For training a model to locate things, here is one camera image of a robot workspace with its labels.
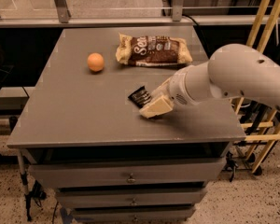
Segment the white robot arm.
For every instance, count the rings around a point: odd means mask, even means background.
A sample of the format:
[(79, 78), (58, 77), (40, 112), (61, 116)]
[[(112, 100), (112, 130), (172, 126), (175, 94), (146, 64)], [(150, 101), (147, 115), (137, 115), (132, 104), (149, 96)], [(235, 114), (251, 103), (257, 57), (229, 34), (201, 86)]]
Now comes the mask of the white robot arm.
[(280, 112), (280, 65), (246, 45), (229, 44), (210, 59), (175, 72), (151, 93), (140, 109), (149, 119), (177, 105), (244, 97)]

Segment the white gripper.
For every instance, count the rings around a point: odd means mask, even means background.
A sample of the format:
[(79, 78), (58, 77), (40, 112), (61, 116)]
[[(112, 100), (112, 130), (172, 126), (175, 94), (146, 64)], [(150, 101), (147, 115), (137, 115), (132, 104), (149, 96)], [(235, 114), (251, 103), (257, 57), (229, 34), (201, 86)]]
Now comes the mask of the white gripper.
[(169, 94), (176, 105), (196, 105), (197, 102), (192, 99), (186, 88), (187, 72), (188, 68), (179, 69), (170, 78), (167, 78), (160, 84), (160, 86), (151, 93), (154, 99), (139, 110), (140, 114), (149, 119), (171, 112), (174, 107), (173, 102), (168, 96), (160, 95)]

